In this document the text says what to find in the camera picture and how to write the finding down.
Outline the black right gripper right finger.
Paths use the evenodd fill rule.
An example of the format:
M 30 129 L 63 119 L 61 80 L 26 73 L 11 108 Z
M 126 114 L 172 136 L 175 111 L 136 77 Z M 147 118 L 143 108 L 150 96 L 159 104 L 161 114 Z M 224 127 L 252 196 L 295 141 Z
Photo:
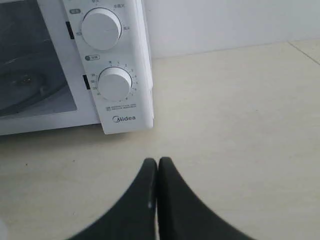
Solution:
M 158 163 L 158 231 L 161 240 L 251 240 L 208 208 L 170 157 Z

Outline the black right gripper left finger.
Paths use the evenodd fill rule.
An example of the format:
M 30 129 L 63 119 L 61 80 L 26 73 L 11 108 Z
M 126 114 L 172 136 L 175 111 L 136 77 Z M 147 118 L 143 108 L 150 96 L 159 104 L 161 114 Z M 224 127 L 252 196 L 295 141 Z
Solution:
M 155 240 L 158 167 L 146 158 L 121 198 L 103 216 L 71 240 Z

